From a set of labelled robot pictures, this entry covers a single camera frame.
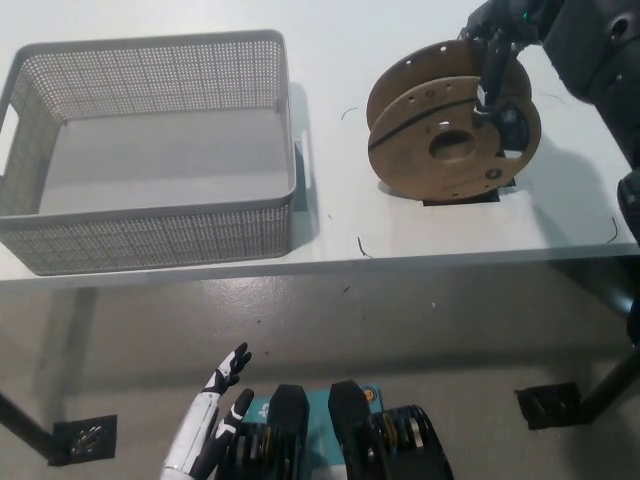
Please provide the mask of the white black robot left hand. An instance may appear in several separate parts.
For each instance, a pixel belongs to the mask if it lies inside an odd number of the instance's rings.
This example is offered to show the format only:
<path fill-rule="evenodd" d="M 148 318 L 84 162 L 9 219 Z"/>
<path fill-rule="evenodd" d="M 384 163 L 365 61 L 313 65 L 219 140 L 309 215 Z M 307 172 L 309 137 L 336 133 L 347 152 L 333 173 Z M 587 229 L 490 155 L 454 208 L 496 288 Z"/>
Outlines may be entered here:
<path fill-rule="evenodd" d="M 249 410 L 254 391 L 243 390 L 222 419 L 217 418 L 219 401 L 239 382 L 240 373 L 251 358 L 248 344 L 241 343 L 194 397 L 164 460 L 161 480 L 207 479 L 222 463 Z"/>

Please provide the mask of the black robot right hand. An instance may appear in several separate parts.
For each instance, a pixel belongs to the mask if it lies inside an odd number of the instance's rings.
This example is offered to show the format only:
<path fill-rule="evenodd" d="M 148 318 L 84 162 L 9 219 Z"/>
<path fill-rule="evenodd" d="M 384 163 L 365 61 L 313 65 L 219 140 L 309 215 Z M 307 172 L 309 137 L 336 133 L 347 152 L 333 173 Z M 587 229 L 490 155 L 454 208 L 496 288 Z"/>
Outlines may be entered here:
<path fill-rule="evenodd" d="M 486 1 L 468 17 L 459 33 L 460 40 L 481 42 L 486 57 L 477 87 L 473 123 L 488 123 L 497 104 L 513 48 L 536 44 L 546 1 Z"/>

